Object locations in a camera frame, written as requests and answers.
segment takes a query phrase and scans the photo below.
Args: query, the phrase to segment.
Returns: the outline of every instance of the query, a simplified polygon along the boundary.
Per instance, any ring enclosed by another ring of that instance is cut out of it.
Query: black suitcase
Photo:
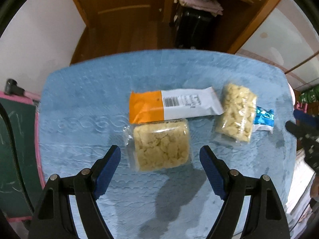
[[[208,42],[215,18],[210,12],[177,6],[174,23],[176,48],[202,49]]]

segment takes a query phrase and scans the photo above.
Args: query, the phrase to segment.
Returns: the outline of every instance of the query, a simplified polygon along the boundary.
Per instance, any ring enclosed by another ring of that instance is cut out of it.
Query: orange wrapper section
[[[131,93],[130,123],[140,124],[164,120],[162,92]]]

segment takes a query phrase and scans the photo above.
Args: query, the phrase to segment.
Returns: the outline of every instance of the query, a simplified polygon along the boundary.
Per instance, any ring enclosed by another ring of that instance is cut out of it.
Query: hand
[[[310,197],[315,198],[319,196],[319,175],[316,174],[310,189]]]

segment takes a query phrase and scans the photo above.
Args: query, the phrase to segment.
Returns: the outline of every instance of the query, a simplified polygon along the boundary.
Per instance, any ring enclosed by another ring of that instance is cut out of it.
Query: blue wrapper
[[[270,131],[270,133],[273,133],[274,124],[274,111],[266,111],[263,108],[257,106],[253,132],[255,132],[256,130],[267,130]]]

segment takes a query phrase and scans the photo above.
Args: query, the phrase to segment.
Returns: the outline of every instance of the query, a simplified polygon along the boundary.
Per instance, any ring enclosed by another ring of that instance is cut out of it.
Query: snack package
[[[187,120],[174,120],[124,128],[130,167],[155,171],[191,162]]]
[[[223,108],[212,87],[131,93],[130,123],[220,115]]]
[[[267,130],[273,133],[274,130],[274,111],[266,111],[261,107],[257,106],[256,117],[254,120],[253,132],[256,130]]]
[[[256,114],[257,97],[248,88],[229,84],[225,88],[224,114],[217,121],[216,131],[236,141],[249,142]]]

